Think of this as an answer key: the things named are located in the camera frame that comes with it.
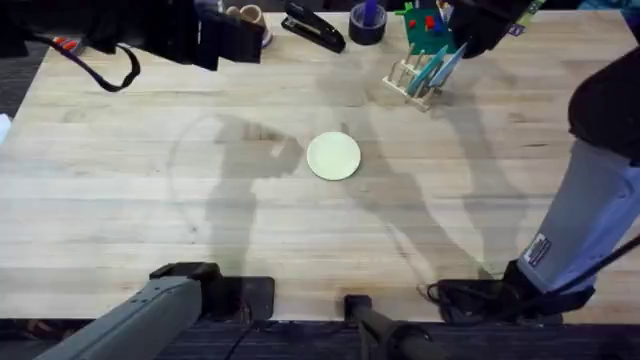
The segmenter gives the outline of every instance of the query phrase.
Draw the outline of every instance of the blue card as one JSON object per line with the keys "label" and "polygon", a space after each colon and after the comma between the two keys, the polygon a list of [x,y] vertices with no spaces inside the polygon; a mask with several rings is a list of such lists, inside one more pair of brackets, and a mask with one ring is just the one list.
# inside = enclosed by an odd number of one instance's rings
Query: blue card
{"label": "blue card", "polygon": [[462,46],[460,46],[460,48],[458,49],[458,51],[456,51],[455,54],[451,55],[451,58],[449,59],[449,61],[447,61],[444,65],[442,65],[440,70],[433,76],[433,78],[431,78],[431,81],[429,82],[429,87],[442,86],[442,84],[444,84],[444,81],[447,79],[447,76],[451,74],[453,69],[455,69],[456,65],[458,65],[458,62],[460,62],[460,59],[462,59],[462,56],[464,55],[464,52],[466,49],[467,49],[467,43],[464,43]]}
{"label": "blue card", "polygon": [[429,60],[429,62],[422,68],[422,71],[413,79],[413,81],[407,86],[407,94],[413,96],[415,92],[418,90],[418,87],[423,81],[426,81],[427,76],[442,62],[444,55],[447,53],[448,46],[445,45],[433,55],[433,57]]}

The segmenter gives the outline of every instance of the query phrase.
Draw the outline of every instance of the gray robot arm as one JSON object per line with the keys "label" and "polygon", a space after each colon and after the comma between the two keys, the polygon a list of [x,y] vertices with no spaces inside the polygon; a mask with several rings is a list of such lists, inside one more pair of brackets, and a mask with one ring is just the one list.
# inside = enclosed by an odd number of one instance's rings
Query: gray robot arm
{"label": "gray robot arm", "polygon": [[517,315],[539,318],[587,303],[595,274],[579,283],[574,279],[608,260],[640,214],[638,68],[640,47],[578,87],[569,105],[576,137],[569,167],[538,232],[501,280],[445,279],[432,285],[429,298],[446,321],[493,319],[531,299],[539,301]]}
{"label": "gray robot arm", "polygon": [[202,289],[220,281],[216,264],[164,266],[130,299],[36,359],[153,359],[203,315],[211,299]]}

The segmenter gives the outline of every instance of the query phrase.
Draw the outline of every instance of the stapler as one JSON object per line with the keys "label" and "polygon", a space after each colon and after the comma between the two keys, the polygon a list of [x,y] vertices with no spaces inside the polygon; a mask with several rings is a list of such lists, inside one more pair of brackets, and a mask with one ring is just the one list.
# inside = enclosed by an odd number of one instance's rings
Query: stapler
{"label": "stapler", "polygon": [[346,46],[342,34],[310,9],[293,1],[284,4],[287,17],[282,27],[333,52],[341,53]]}

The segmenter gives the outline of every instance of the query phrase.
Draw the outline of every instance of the red object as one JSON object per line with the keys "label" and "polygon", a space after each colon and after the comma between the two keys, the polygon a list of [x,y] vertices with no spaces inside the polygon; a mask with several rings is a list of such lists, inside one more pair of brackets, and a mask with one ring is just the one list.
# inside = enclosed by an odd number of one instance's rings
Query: red object
{"label": "red object", "polygon": [[71,50],[74,47],[76,47],[76,45],[78,45],[78,43],[72,40],[72,41],[69,41],[68,43],[62,45],[62,48],[65,49],[65,50]]}
{"label": "red object", "polygon": [[433,16],[427,16],[426,25],[427,29],[433,29],[436,26],[436,21],[433,19]]}

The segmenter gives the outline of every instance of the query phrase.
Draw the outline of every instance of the cable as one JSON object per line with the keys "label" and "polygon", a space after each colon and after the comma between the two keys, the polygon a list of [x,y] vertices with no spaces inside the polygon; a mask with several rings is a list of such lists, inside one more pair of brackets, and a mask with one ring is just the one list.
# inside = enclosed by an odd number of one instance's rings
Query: cable
{"label": "cable", "polygon": [[24,37],[27,41],[35,41],[35,42],[39,42],[52,47],[54,50],[59,52],[62,56],[73,61],[74,63],[76,63],[76,65],[80,66],[84,71],[86,71],[93,78],[93,80],[95,80],[98,83],[98,85],[100,85],[101,88],[109,92],[118,92],[122,89],[128,88],[129,85],[133,83],[133,80],[135,80],[135,78],[138,75],[140,75],[140,62],[138,61],[138,58],[131,50],[121,45],[116,45],[116,47],[124,51],[125,54],[127,54],[127,56],[129,57],[129,61],[131,62],[131,71],[129,72],[129,74],[127,74],[124,77],[124,80],[122,80],[122,84],[113,85],[107,80],[105,80],[100,74],[98,74],[95,70],[93,70],[89,65],[87,65],[87,63],[82,61],[76,54],[72,53],[69,50],[66,50],[59,44],[55,43],[53,40],[44,36],[35,35],[31,33],[25,33]]}
{"label": "cable", "polygon": [[254,326],[255,326],[254,323],[249,324],[249,326],[242,332],[242,334],[238,336],[238,339],[236,339],[236,342],[233,343],[229,351],[227,351],[227,355],[225,355],[224,360],[231,359],[231,357],[233,356],[233,353],[236,351],[240,343],[242,343],[242,340],[244,340],[244,338],[246,338],[247,335],[249,335],[249,333],[254,329]]}
{"label": "cable", "polygon": [[[533,299],[521,302],[520,304],[516,304],[515,306],[506,309],[504,311],[502,311],[501,313],[498,313],[495,316],[492,317],[488,317],[488,318],[483,318],[483,319],[479,319],[476,321],[472,321],[472,322],[468,322],[468,323],[457,323],[457,324],[449,324],[449,325],[453,325],[453,326],[463,326],[463,327],[471,327],[471,326],[477,326],[480,324],[485,324],[485,323],[489,323],[489,322],[499,322],[508,318],[512,318],[516,315],[519,315],[521,313],[523,313],[525,310],[538,305],[540,302],[548,300],[553,298],[554,296],[560,295],[563,292],[572,289],[573,287],[583,283],[585,280],[590,279],[591,277],[593,277],[594,275],[596,275],[600,270],[604,269],[605,267],[611,265],[613,262],[617,261],[618,259],[620,259],[621,257],[623,257],[624,255],[628,254],[629,252],[631,252],[631,250],[635,249],[636,247],[638,247],[640,245],[640,234],[636,235],[636,237],[634,237],[633,239],[631,239],[630,241],[628,241],[627,243],[625,243],[624,245],[620,246],[619,248],[617,248],[615,251],[613,251],[611,254],[609,254],[608,256],[604,257],[602,260],[598,261],[597,263],[593,264],[591,267],[589,267],[587,270],[583,271],[581,274],[579,274],[578,276],[574,277],[571,281],[565,283],[564,285],[556,288],[555,290],[549,291],[547,293],[544,293],[542,295],[539,295]],[[445,309],[448,306],[452,306],[453,304],[445,304],[442,302],[441,299],[433,296],[431,294],[431,290],[437,288],[438,285],[437,284],[431,284],[429,285],[429,287],[427,287],[427,291],[426,291],[426,297],[434,302],[436,305],[439,306],[443,306]],[[464,291],[467,294],[470,295],[474,295],[473,293],[475,292],[474,290],[471,289],[466,289],[466,288],[458,288],[458,287],[451,287],[452,289],[455,289],[456,291]],[[483,298],[487,298],[486,294],[482,294],[482,295],[478,295],[479,297],[483,297]]]}
{"label": "cable", "polygon": [[[318,327],[323,327],[324,325],[332,325],[332,324],[333,324],[333,322],[326,322],[326,323],[322,323],[322,324],[317,325],[317,326]],[[274,325],[281,325],[282,329],[277,329],[277,328],[276,329],[270,329],[270,327],[272,327]],[[268,334],[271,334],[271,335],[275,335],[275,336],[280,336],[287,343],[293,343],[295,346],[311,345],[311,346],[314,347],[314,349],[316,349],[316,350],[324,353],[325,355],[327,355],[328,359],[331,360],[331,359],[335,359],[336,358],[334,356],[334,354],[332,354],[327,349],[324,349],[322,346],[319,346],[316,343],[316,340],[330,339],[331,337],[340,334],[344,330],[352,329],[352,326],[350,326],[350,325],[351,324],[346,323],[346,322],[340,322],[338,324],[338,326],[336,326],[336,327],[334,327],[332,329],[328,329],[327,331],[301,335],[301,333],[303,331],[296,331],[297,330],[296,326],[297,327],[303,327],[303,326],[308,326],[308,325],[299,324],[299,323],[297,323],[295,321],[289,321],[287,323],[270,323],[268,327],[261,328],[261,329],[259,329],[259,331],[265,332],[265,333],[268,333]]]}

